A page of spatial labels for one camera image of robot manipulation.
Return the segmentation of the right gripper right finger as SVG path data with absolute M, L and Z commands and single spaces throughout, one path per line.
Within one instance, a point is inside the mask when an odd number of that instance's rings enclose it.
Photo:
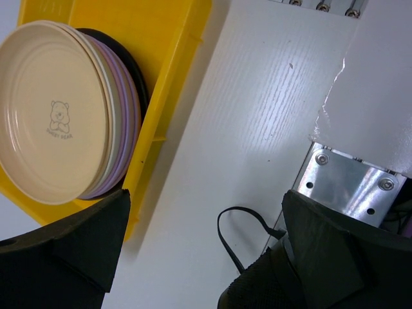
M 411 308 L 411 239 L 293 190 L 282 208 L 309 308 Z

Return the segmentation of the yellow plastic plate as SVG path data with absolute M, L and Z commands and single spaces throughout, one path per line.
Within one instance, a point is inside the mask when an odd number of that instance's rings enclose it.
M 100 71 L 83 45 L 47 21 L 1 45 L 1 167 L 25 195 L 78 198 L 105 159 L 108 111 Z
M 120 133 L 122 120 L 117 120 L 116 115 L 116 110 L 119 109 L 117 106 L 119 101 L 118 90 L 116 87 L 115 78 L 110 70 L 109 63 L 106 60 L 106 55 L 102 51 L 102 48 L 100 48 L 93 39 L 90 39 L 87 35 L 79 32 L 73 27 L 66 24 L 63 24 L 62 27 L 80 42 L 82 47 L 90 56 L 93 65 L 98 72 L 102 89 L 104 91 L 104 107 L 106 109 L 106 116 L 108 119 L 108 137 L 106 138 L 108 140 L 106 142 L 107 148 L 96 177 L 93 179 L 93 182 L 86 189 L 86 191 L 79 197 L 82 200 L 91 200 L 100 195 L 97 191 L 100 190 L 100 186 L 109 176 L 116 157 L 113 152 L 118 150 L 120 143 L 117 134 Z

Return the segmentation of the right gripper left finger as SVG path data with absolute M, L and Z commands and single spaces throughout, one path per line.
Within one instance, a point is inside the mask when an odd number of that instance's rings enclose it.
M 1 308 L 101 308 L 129 220 L 121 189 L 39 229 L 1 241 Z

